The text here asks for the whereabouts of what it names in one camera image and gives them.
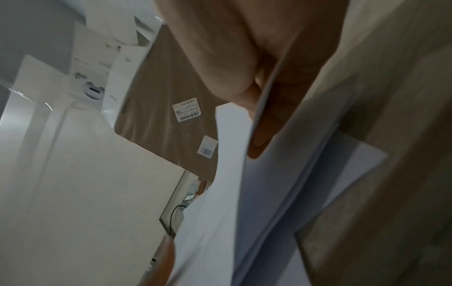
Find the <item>wooden table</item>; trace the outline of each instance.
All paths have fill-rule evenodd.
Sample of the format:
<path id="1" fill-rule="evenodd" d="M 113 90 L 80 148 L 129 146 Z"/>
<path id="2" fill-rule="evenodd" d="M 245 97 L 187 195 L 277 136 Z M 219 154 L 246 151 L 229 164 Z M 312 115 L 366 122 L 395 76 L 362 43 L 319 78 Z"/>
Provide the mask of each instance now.
<path id="1" fill-rule="evenodd" d="M 357 76 L 366 92 L 341 129 L 390 158 L 297 234 L 300 249 L 314 286 L 450 285 L 452 1 L 358 5 L 311 92 Z"/>

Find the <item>cardboard box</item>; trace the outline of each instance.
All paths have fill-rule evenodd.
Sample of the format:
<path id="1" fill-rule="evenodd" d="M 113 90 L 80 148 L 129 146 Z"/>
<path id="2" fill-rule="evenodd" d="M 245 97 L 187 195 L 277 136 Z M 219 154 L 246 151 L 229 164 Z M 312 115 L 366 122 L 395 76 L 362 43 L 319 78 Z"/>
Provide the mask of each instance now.
<path id="1" fill-rule="evenodd" d="M 224 103 L 205 87 L 163 26 L 132 81 L 114 129 L 127 140 L 212 182 L 218 160 L 218 147 L 213 149 L 218 140 L 215 107 Z M 207 142 L 211 144 L 201 146 L 206 143 L 205 136 L 211 138 Z"/>

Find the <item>black cable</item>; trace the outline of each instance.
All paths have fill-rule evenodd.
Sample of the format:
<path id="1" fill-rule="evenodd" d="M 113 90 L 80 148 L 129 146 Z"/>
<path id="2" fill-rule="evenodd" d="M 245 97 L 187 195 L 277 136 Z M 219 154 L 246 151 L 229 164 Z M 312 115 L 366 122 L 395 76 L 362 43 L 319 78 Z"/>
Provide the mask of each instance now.
<path id="1" fill-rule="evenodd" d="M 187 208 L 186 206 L 184 206 L 184 205 L 178 205 L 178 206 L 176 206 L 175 208 L 174 208 L 174 210 L 172 211 L 172 213 L 171 213 L 171 216 L 169 217 L 169 236 L 171 236 L 171 220 L 173 219 L 173 213 L 174 213 L 174 211 L 178 208 L 178 207 L 180 207 L 180 206 L 183 206 L 184 208 Z"/>

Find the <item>label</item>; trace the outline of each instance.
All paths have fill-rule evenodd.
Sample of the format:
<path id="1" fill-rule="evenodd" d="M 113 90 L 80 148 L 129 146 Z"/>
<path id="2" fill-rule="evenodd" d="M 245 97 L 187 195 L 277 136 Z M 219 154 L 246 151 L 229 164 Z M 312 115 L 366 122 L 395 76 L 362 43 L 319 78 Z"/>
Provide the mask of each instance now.
<path id="1" fill-rule="evenodd" d="M 215 148 L 217 148 L 217 145 L 218 141 L 210 138 L 209 136 L 204 136 L 201 145 L 199 146 L 198 154 L 210 159 L 212 158 L 213 152 L 215 151 Z"/>
<path id="2" fill-rule="evenodd" d="M 201 109 L 196 98 L 173 104 L 173 109 L 179 123 L 201 115 Z"/>

